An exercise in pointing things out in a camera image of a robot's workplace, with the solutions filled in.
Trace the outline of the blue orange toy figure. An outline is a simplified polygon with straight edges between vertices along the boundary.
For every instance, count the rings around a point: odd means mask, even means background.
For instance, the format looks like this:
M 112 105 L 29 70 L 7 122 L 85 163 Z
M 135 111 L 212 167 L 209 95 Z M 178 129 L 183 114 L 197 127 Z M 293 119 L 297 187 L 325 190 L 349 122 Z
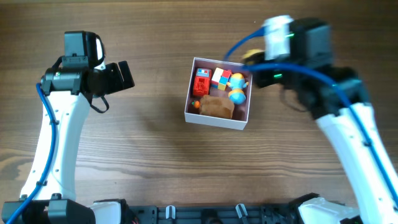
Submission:
M 246 101 L 244 89 L 247 88 L 249 82 L 246 81 L 242 73 L 234 73 L 230 76 L 227 86 L 231 89 L 228 98 L 236 105 L 241 105 Z

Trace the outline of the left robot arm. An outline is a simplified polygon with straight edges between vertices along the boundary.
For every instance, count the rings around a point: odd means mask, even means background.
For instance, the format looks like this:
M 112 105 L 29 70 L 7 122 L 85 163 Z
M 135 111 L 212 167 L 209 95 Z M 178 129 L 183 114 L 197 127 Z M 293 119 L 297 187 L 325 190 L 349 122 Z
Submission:
M 5 202 L 5 223 L 137 223 L 124 199 L 76 201 L 75 167 L 83 124 L 95 98 L 132 88 L 127 62 L 105 62 L 99 35 L 69 31 L 65 53 L 36 85 L 42 125 L 30 174 L 19 199 Z

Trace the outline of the brown plush bear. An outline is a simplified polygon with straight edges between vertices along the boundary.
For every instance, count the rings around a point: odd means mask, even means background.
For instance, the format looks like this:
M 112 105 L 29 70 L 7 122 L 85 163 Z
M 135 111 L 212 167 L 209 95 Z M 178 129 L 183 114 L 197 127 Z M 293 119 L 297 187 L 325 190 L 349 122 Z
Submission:
M 199 100 L 190 103 L 200 115 L 231 119 L 234 103 L 228 98 L 204 95 Z

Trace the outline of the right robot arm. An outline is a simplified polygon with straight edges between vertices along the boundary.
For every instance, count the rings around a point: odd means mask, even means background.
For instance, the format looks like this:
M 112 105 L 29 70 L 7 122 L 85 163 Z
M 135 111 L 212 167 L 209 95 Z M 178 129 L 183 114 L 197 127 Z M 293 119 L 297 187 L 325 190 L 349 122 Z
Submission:
M 357 73 L 333 64 L 331 28 L 318 18 L 267 19 L 254 33 L 266 48 L 244 60 L 259 87 L 294 90 L 333 146 L 355 194 L 348 208 L 316 197 L 298 206 L 304 223 L 396 223 L 397 172 Z

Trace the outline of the yellow round toy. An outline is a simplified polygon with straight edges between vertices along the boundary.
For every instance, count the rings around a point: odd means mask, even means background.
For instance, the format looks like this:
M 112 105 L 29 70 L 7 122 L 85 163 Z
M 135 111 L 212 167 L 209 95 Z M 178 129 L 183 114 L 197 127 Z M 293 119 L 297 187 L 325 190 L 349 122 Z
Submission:
M 256 64 L 264 61 L 265 51 L 261 49 L 248 50 L 242 57 L 245 64 Z

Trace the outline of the multicolour puzzle cube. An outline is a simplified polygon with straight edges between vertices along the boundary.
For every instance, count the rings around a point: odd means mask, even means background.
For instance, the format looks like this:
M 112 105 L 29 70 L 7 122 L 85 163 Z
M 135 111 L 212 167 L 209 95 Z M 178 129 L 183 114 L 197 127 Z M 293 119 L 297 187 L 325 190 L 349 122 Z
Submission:
M 231 70 L 223 70 L 216 68 L 211 78 L 211 86 L 213 88 L 225 91 L 230 76 L 232 75 Z

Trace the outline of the red toy fire truck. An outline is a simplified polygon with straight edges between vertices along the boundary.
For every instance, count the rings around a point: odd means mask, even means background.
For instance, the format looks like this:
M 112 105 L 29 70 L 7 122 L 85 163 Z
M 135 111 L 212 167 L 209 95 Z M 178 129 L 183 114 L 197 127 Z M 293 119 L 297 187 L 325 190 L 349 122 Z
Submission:
M 202 97 L 210 93 L 212 71 L 207 68 L 198 68 L 193 81 L 193 95 Z

